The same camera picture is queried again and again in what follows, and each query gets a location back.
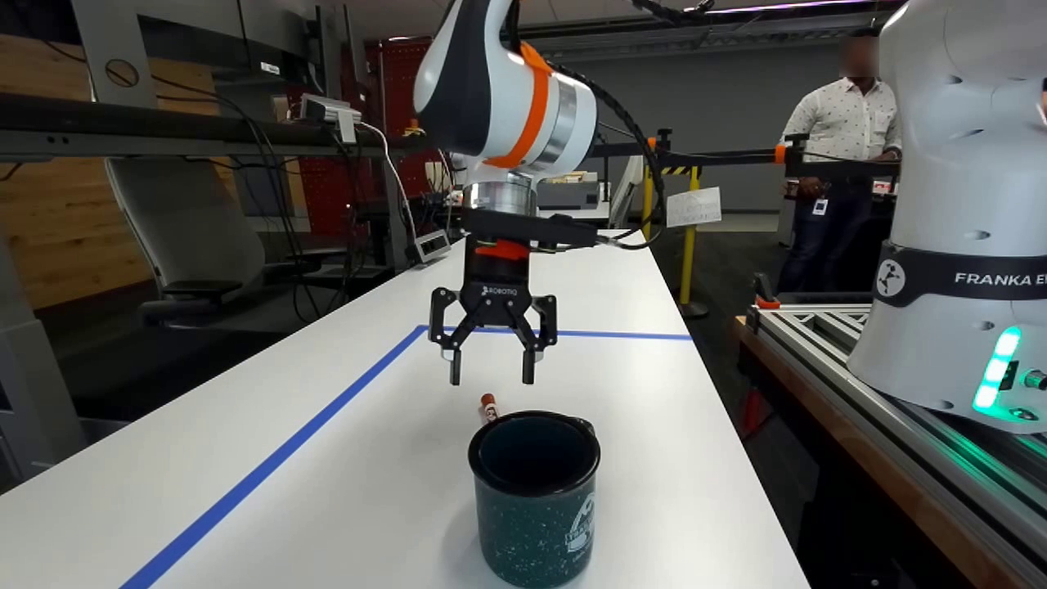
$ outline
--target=table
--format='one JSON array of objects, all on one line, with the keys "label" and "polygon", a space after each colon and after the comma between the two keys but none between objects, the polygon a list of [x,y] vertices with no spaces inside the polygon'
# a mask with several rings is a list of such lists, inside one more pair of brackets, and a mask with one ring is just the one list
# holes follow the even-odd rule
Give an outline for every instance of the table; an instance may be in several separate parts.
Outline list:
[{"label": "table", "polygon": [[570,585],[808,585],[651,252],[534,256],[560,345],[474,334],[463,387],[426,341],[463,248],[406,271],[0,497],[3,585],[504,585],[474,533],[469,438],[502,412],[603,438]]}]

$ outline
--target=person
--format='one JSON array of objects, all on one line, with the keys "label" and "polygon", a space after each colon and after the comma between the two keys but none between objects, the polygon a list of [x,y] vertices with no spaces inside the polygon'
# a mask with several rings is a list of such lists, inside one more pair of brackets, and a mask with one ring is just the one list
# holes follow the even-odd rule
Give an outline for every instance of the person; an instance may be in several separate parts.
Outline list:
[{"label": "person", "polygon": [[[901,160],[898,100],[877,76],[877,31],[846,41],[846,76],[808,93],[781,140],[805,136],[808,165]],[[776,292],[871,292],[890,232],[890,202],[874,202],[871,176],[793,180],[796,245]]]}]

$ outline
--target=blue tape line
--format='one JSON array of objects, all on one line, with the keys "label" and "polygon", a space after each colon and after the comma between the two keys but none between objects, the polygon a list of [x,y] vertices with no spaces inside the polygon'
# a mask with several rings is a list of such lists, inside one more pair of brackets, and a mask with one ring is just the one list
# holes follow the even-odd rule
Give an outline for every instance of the blue tape line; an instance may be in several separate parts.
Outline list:
[{"label": "blue tape line", "polygon": [[633,331],[560,331],[560,337],[591,337],[591,341],[694,341],[692,334],[633,334]]},{"label": "blue tape line", "polygon": [[[515,334],[512,327],[477,327],[474,334]],[[560,331],[560,337],[587,341],[694,341],[692,334],[646,334],[646,331]]]},{"label": "blue tape line", "polygon": [[315,438],[360,390],[368,390],[399,353],[406,353],[426,327],[409,331],[387,356],[379,356],[352,390],[333,396],[315,418],[308,418],[281,448],[275,448],[255,473],[230,487],[210,512],[204,512],[177,539],[172,539],[151,564],[143,564],[124,585],[143,589],[172,574],[210,529],[215,529],[254,491],[267,484],[308,438]]}]

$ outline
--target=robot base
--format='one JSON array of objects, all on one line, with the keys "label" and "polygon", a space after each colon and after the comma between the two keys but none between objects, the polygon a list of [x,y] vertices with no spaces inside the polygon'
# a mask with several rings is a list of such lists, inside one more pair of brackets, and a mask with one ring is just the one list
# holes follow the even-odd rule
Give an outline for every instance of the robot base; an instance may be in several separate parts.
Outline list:
[{"label": "robot base", "polygon": [[1016,435],[1047,433],[1047,305],[877,301],[847,369],[912,406]]}]

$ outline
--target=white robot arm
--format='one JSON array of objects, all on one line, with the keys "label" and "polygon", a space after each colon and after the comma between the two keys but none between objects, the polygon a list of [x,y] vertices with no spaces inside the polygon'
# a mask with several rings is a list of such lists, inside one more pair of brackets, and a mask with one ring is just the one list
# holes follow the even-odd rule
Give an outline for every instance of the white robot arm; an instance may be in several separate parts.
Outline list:
[{"label": "white robot arm", "polygon": [[[429,341],[453,356],[453,383],[463,381],[463,345],[474,327],[512,327],[523,345],[523,383],[534,363],[556,345],[556,298],[534,298],[532,244],[567,237],[595,244],[570,224],[540,224],[534,184],[570,175],[595,138],[595,96],[591,84],[555,71],[536,51],[502,46],[515,0],[454,0],[447,15],[417,76],[417,111],[426,136],[447,148],[472,184],[472,232],[464,238],[463,292],[435,289]],[[447,308],[463,305],[464,318],[447,331]]]},{"label": "white robot arm", "polygon": [[464,184],[570,175],[595,136],[591,84],[555,71],[534,46],[504,51],[512,3],[454,0],[417,76],[424,128],[469,160]]},{"label": "white robot arm", "polygon": [[1047,433],[1047,0],[910,0],[881,37],[905,176],[850,373]]}]

